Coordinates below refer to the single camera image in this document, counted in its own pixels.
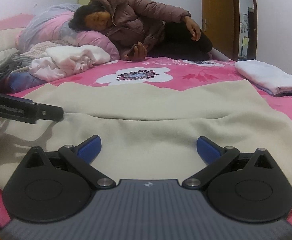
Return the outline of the person in mauve puffer coat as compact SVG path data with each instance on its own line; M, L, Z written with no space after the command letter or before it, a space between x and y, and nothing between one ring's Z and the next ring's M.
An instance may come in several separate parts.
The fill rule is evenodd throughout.
M229 60L213 47L189 11L151 0L90 0L75 11L69 27L102 33L122 60Z

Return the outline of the blue denim jeans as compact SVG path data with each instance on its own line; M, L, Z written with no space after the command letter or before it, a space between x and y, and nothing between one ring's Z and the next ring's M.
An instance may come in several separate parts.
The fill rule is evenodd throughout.
M46 81L38 79L29 72L15 72L9 75L6 87L8 93L14 94L44 83Z

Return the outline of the pink floral bed blanket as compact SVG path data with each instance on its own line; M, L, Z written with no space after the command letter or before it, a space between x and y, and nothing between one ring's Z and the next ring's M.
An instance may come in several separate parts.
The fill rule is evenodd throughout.
M148 59L141 63L113 61L89 69L81 74L44 85L51 84L59 86L63 83L71 82L89 87L105 87L144 83L158 88L167 88L182 92L187 89L213 83L241 80L245 79L238 74L234 63L231 62L210 61L203 64L196 64L185 60L158 58ZM22 91L18 93L18 96L28 98L27 96L31 92L44 85ZM292 120L291 96L276 98L258 88L255 88L255 90L266 100L272 109L287 115ZM1 199L3 188L0 188L0 226L4 226L9 221L9 216Z

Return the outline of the beige zip-up jacket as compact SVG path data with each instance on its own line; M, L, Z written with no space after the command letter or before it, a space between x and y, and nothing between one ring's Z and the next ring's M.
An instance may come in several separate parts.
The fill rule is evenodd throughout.
M60 122L34 125L0 118L0 188L32 146L55 151L92 135L102 151L92 165L120 179L184 180L204 168L198 137L242 152L269 151L292 185L292 120L245 80L179 92L152 85L44 85L28 96L60 106Z

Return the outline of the white padded headboard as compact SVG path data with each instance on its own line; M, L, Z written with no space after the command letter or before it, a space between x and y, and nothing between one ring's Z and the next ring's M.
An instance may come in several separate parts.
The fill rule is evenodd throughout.
M20 53L17 40L33 18L31 14L18 14L0 20L0 61L11 54Z

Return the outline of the pink checkered knit blanket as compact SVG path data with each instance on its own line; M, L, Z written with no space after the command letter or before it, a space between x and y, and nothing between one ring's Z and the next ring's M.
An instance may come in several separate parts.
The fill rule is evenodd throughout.
M34 45L29 51L22 53L21 55L36 59L48 48L68 45L69 43L63 40L45 41Z

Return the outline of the brown wooden door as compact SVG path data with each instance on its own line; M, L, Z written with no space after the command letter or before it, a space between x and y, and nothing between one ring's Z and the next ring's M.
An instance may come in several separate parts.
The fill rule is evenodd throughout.
M215 49L236 61L239 52L239 0L202 0L202 30Z

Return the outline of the white pale pink garment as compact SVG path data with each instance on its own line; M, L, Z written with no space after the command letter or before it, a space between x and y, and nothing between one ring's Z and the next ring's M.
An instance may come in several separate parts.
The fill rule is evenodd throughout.
M46 82L66 77L66 72L58 68L50 57L34 59L29 67L29 73Z

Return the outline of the cream fleece garment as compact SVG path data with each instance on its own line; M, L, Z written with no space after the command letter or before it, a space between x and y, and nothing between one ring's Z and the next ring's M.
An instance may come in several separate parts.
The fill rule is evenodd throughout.
M47 48L45 53L53 59L58 68L70 69L75 73L86 71L95 65L111 60L110 55L105 50L92 45L57 46Z

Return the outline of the folded white towel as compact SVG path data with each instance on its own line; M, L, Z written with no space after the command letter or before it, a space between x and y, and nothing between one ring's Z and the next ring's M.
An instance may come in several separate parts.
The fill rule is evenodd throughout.
M257 60L235 62L235 69L245 79L272 96L292 95L292 74Z

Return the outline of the grey sweater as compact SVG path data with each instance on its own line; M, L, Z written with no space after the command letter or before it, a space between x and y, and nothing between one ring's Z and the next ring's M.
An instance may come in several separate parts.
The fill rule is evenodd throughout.
M8 77L14 70L28 67L33 60L33 57L20 54L11 54L4 58L0 61L0 81Z

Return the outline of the pink grey rolled duvet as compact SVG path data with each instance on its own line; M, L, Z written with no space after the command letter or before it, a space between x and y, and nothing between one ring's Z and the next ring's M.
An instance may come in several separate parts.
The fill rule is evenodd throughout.
M118 60L117 48L105 35L97 31L75 31L69 27L69 21L79 7L79 4L66 3L37 14L17 36L16 48L25 53L38 43L62 40L76 47L86 44L97 46L105 50L112 61Z

